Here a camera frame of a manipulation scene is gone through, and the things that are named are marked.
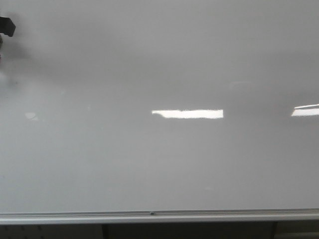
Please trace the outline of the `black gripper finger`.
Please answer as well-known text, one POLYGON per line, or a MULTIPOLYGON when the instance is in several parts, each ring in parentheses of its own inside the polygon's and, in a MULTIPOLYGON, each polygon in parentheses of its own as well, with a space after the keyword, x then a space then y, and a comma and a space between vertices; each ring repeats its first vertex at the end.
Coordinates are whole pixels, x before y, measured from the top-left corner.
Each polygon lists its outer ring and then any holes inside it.
POLYGON ((16 25, 9 17, 0 17, 0 32, 9 37, 13 37, 16 25))

